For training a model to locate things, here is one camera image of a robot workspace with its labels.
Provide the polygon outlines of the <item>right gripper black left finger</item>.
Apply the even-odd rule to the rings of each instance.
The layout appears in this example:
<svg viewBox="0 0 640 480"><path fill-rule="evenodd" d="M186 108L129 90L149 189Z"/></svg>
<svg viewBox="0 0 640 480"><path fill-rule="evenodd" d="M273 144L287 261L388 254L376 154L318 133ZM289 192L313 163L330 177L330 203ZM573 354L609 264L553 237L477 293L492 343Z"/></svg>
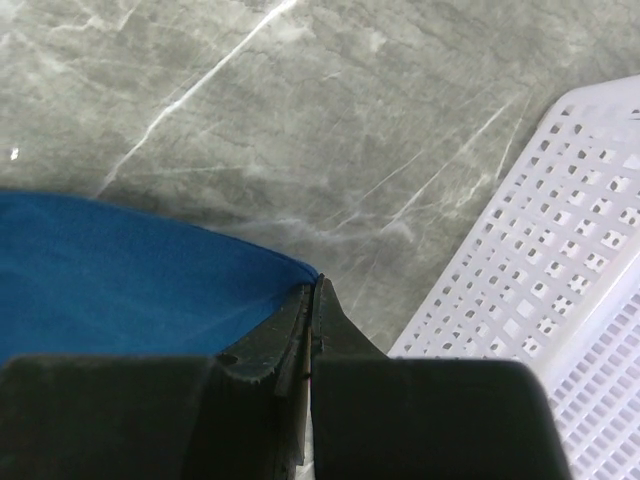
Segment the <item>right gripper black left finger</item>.
<svg viewBox="0 0 640 480"><path fill-rule="evenodd" d="M215 355L22 355L1 370L5 479L291 479L312 290Z"/></svg>

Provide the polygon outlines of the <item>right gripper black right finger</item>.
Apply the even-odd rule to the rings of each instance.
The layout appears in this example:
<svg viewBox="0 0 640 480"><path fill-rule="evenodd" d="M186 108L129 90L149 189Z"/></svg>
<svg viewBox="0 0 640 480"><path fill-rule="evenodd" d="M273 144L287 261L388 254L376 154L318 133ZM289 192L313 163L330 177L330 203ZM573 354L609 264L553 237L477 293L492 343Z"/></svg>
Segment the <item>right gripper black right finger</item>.
<svg viewBox="0 0 640 480"><path fill-rule="evenodd" d="M319 479L567 479L545 391L524 364L392 359L314 288L311 417Z"/></svg>

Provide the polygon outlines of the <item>blue cartoon print t-shirt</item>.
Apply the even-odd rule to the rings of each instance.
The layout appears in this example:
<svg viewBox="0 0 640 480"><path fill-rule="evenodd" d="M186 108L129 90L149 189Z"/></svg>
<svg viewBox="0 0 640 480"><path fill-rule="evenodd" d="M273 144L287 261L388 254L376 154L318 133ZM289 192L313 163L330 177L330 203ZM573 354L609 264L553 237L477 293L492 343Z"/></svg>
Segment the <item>blue cartoon print t-shirt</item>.
<svg viewBox="0 0 640 480"><path fill-rule="evenodd" d="M191 224L73 196L1 195L1 356L218 353L317 271Z"/></svg>

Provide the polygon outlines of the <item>white plastic perforated basket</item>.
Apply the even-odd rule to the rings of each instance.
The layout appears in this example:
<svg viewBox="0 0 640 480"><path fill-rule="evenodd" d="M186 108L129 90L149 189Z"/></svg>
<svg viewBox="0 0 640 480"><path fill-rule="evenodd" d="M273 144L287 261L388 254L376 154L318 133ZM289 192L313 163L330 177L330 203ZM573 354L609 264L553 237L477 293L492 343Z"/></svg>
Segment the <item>white plastic perforated basket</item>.
<svg viewBox="0 0 640 480"><path fill-rule="evenodd" d="M573 476L638 477L637 77L547 111L390 355L525 363Z"/></svg>

